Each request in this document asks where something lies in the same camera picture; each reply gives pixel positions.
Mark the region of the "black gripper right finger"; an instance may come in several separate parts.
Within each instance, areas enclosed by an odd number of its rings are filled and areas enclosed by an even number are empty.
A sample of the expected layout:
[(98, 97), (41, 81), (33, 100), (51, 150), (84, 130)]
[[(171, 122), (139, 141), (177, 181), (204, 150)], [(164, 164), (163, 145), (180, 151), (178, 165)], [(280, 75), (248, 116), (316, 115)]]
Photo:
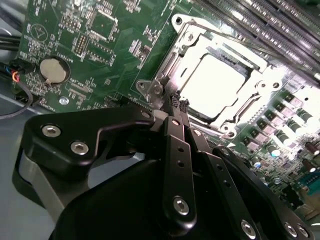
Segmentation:
[(189, 102), (179, 110), (191, 148), (194, 170), (202, 179), (195, 188), (199, 216), (220, 240), (313, 240), (315, 235), (238, 157), (224, 146), (210, 148), (187, 116)]

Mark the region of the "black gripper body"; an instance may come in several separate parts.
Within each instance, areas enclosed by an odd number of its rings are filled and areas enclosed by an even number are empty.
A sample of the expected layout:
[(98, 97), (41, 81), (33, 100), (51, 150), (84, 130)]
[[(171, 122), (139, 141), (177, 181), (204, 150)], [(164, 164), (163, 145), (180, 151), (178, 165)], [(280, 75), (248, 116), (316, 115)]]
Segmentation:
[(167, 222), (161, 206), (163, 171), (141, 161), (75, 198), (63, 210), (52, 240), (238, 240), (220, 198), (193, 176), (197, 221), (185, 235)]

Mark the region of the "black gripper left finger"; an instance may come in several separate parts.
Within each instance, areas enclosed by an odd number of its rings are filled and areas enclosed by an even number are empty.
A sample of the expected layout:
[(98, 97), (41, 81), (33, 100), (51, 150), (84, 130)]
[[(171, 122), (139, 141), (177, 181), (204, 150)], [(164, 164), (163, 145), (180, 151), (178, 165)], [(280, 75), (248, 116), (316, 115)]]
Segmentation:
[(75, 198), (142, 161), (163, 172), (161, 207), (177, 232), (197, 222), (190, 144), (180, 105), (38, 115), (24, 125), (12, 182), (57, 223)]

